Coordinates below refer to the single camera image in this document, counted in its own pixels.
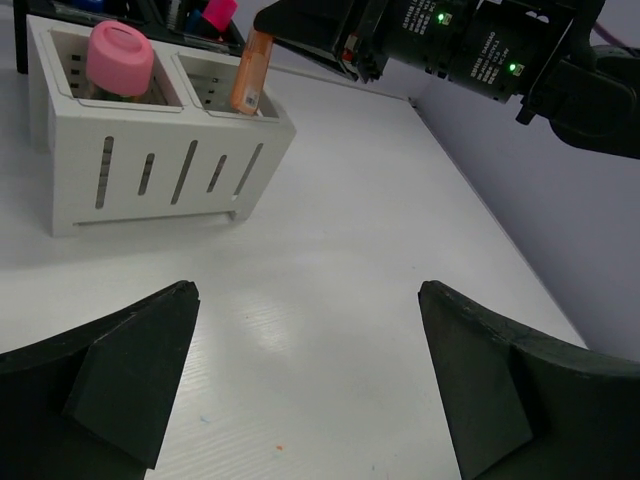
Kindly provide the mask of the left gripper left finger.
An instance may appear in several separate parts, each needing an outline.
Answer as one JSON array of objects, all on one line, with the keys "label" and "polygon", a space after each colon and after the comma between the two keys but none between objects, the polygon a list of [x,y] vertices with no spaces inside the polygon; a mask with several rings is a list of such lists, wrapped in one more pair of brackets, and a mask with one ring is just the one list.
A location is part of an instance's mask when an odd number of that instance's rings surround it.
[{"label": "left gripper left finger", "polygon": [[142,479],[155,469],[199,291],[170,285],[1,356],[4,479]]}]

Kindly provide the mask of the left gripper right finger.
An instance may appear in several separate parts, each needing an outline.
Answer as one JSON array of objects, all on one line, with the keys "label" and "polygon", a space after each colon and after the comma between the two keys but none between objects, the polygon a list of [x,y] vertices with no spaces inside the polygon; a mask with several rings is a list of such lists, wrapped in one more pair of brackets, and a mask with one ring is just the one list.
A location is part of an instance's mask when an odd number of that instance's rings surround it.
[{"label": "left gripper right finger", "polygon": [[636,479],[639,365],[497,314],[439,281],[418,293],[464,479]]}]

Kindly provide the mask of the pink cap black highlighter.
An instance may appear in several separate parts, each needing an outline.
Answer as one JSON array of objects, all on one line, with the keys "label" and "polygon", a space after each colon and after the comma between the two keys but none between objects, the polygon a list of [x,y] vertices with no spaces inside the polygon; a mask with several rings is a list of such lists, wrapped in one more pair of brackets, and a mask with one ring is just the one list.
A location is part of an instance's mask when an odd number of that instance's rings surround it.
[{"label": "pink cap black highlighter", "polygon": [[236,0],[209,0],[202,18],[220,33],[223,33],[238,8]]}]

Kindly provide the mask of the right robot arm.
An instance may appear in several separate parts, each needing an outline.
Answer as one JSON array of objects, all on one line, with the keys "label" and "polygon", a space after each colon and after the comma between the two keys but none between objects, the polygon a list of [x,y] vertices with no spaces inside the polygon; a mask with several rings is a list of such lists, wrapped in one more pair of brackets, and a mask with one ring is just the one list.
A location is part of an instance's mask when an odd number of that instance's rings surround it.
[{"label": "right robot arm", "polygon": [[599,1],[278,1],[255,30],[352,81],[389,60],[545,118],[564,143],[639,155],[639,53],[594,46]]}]

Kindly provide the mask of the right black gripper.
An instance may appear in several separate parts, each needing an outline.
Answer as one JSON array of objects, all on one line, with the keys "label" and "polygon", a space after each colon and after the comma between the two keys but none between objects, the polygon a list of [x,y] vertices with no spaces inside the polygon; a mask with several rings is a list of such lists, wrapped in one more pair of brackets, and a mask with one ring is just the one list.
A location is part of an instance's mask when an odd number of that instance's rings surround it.
[{"label": "right black gripper", "polygon": [[[333,55],[358,1],[287,0],[260,10],[256,31],[280,45]],[[354,79],[382,77],[390,59],[445,78],[470,26],[477,1],[367,1],[347,30],[341,64]]]}]

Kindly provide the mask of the orange correction tape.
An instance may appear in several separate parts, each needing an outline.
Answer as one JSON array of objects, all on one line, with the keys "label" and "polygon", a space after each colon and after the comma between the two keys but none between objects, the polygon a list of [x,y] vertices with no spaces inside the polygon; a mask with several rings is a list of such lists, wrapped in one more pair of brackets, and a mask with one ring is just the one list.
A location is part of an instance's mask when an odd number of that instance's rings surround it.
[{"label": "orange correction tape", "polygon": [[258,110],[273,47],[273,37],[251,29],[231,91],[231,107],[254,115]]}]

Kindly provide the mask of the clear bottle blue cap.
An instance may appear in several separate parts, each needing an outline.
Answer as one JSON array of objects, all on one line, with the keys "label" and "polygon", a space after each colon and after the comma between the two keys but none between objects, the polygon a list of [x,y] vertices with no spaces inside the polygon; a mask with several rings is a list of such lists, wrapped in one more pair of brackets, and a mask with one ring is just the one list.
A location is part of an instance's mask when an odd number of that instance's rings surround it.
[{"label": "clear bottle blue cap", "polygon": [[103,13],[105,11],[104,0],[73,0],[72,5],[79,10],[92,13]]}]

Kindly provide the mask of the pink cap marker jar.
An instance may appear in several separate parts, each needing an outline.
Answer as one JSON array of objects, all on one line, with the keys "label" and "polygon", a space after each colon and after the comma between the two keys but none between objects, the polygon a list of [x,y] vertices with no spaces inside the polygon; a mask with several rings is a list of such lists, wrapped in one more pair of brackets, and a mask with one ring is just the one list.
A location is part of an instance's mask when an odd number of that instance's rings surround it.
[{"label": "pink cap marker jar", "polygon": [[149,89],[154,59],[150,41],[137,29],[115,20],[99,23],[89,36],[86,96],[140,102]]}]

